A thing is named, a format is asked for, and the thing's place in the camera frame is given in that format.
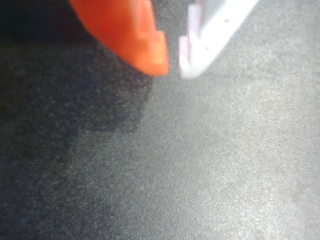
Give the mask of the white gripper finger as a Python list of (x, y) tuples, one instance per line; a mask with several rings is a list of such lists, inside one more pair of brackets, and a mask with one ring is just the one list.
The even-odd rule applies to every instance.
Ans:
[(187, 10), (186, 35), (179, 38), (182, 79), (198, 78), (215, 61), (256, 7), (258, 0), (197, 0)]

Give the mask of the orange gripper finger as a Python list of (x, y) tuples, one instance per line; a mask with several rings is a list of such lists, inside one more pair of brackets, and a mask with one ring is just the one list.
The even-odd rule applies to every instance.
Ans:
[(150, 0), (71, 0), (83, 27), (136, 70), (149, 76), (169, 72), (166, 35), (158, 30)]

